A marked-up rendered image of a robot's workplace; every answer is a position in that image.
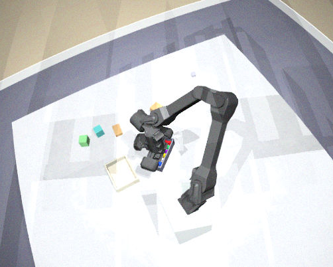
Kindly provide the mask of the small cyan block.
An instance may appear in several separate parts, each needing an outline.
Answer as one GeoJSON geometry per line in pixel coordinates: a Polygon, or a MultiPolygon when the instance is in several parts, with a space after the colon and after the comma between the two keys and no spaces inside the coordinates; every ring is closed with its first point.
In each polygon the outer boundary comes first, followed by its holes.
{"type": "Polygon", "coordinates": [[[97,135],[98,138],[101,137],[101,136],[103,136],[103,135],[105,135],[105,133],[104,133],[104,131],[103,131],[103,129],[101,128],[100,125],[97,125],[97,126],[94,127],[93,129],[94,129],[95,134],[97,135]]]}

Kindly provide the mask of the small green cube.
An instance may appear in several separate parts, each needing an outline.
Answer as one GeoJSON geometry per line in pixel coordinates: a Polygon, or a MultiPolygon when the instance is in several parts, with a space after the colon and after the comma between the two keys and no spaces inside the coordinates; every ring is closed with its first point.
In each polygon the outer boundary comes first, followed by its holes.
{"type": "Polygon", "coordinates": [[[81,147],[89,146],[90,139],[87,135],[80,135],[79,144],[81,147]]]}

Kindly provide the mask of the brown cube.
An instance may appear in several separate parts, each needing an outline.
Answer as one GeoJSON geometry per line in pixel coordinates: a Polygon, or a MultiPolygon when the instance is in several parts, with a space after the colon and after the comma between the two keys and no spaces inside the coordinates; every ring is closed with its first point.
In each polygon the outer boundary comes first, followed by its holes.
{"type": "Polygon", "coordinates": [[[151,107],[150,107],[150,111],[163,107],[163,105],[159,104],[158,102],[155,102],[151,107]]]}

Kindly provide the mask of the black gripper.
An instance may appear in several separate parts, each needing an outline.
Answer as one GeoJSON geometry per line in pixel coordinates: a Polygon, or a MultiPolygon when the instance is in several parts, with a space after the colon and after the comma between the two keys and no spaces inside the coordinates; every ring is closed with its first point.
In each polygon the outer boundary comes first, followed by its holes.
{"type": "Polygon", "coordinates": [[[147,142],[145,142],[146,145],[149,146],[149,152],[146,157],[143,157],[140,166],[142,169],[150,171],[150,172],[156,172],[159,161],[163,158],[163,155],[168,147],[168,143],[165,142],[166,138],[168,137],[171,139],[173,135],[173,130],[164,126],[159,126],[161,129],[161,132],[164,133],[164,137],[162,137],[162,140],[160,143],[156,145],[151,145],[147,142]]]}

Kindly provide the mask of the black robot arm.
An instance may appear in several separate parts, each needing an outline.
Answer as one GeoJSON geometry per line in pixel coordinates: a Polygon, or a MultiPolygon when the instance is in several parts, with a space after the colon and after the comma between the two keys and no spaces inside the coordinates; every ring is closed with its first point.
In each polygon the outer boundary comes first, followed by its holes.
{"type": "Polygon", "coordinates": [[[171,124],[183,111],[203,101],[210,105],[212,121],[208,132],[208,140],[202,163],[192,170],[190,188],[178,198],[180,206],[187,215],[199,210],[207,199],[215,195],[217,179],[216,164],[222,148],[226,133],[226,126],[235,114],[238,105],[237,96],[232,92],[219,91],[207,86],[195,86],[189,93],[184,94],[171,104],[154,109],[147,115],[144,110],[138,109],[129,122],[139,131],[133,144],[136,151],[145,148],[149,151],[146,140],[151,145],[161,142],[164,133],[159,126],[171,124]]]}

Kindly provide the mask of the small orange block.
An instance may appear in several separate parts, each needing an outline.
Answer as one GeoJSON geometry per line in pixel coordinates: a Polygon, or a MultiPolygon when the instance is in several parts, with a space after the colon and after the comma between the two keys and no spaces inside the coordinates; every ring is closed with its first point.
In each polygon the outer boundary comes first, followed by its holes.
{"type": "Polygon", "coordinates": [[[115,136],[116,137],[119,137],[121,135],[123,135],[123,132],[121,130],[121,127],[119,124],[115,124],[114,126],[112,126],[113,130],[114,130],[114,133],[115,133],[115,136]]]}

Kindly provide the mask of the beige square tray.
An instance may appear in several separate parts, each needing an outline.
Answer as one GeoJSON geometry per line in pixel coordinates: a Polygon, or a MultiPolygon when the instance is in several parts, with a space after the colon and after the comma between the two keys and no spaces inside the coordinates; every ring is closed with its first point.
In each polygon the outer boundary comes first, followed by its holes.
{"type": "Polygon", "coordinates": [[[106,163],[104,166],[118,193],[140,182],[126,154],[106,163]]]}

